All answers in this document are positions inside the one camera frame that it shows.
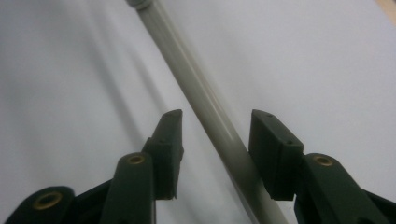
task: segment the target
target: white tube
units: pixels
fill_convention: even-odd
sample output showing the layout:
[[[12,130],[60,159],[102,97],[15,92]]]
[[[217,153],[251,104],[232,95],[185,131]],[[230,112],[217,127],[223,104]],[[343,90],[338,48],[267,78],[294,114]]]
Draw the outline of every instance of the white tube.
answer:
[[[242,140],[199,66],[157,1],[129,0],[154,39],[178,85],[219,153],[253,223],[287,223],[265,191]]]

